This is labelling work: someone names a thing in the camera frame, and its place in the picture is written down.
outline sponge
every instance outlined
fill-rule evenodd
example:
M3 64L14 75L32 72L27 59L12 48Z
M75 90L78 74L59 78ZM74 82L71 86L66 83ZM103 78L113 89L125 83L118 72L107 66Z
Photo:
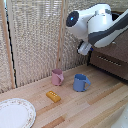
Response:
M46 96L49 97L55 103L57 101L61 100L61 98L56 93L54 93L53 91L47 92Z

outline plate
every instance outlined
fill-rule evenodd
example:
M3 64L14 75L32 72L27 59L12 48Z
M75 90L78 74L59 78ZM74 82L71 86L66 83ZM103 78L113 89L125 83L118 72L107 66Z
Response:
M35 117L35 108L27 100L13 98L0 102L0 128L30 128Z

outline cup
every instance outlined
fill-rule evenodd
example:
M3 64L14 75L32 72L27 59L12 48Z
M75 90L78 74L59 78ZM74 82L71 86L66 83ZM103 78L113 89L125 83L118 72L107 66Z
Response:
M77 92L83 92L88 89L88 87L85 88L85 84L88 83L89 86L91 85L91 82L89 79L83 75L83 74L76 74L74 77L74 83L73 83L73 89Z
M61 69L52 70L52 84L61 85L63 80L64 80L64 76Z

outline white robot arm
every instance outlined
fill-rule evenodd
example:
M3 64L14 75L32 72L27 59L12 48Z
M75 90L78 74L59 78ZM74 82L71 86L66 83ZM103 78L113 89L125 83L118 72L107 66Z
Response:
M105 47L128 28L128 10L113 21L110 6L96 4L86 10L71 12L66 26L74 36L84 41L78 52L87 55L92 45Z

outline wooden countertop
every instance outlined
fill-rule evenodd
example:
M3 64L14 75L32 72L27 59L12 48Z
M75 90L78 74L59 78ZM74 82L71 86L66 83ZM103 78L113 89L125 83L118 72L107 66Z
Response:
M85 92L73 90L76 73L86 75L91 86ZM0 102L22 98L36 109L32 128L110 128L128 103L128 86L92 66L80 66L64 72L62 86L54 86L51 77L0 95ZM61 97L53 103L46 93L54 91Z

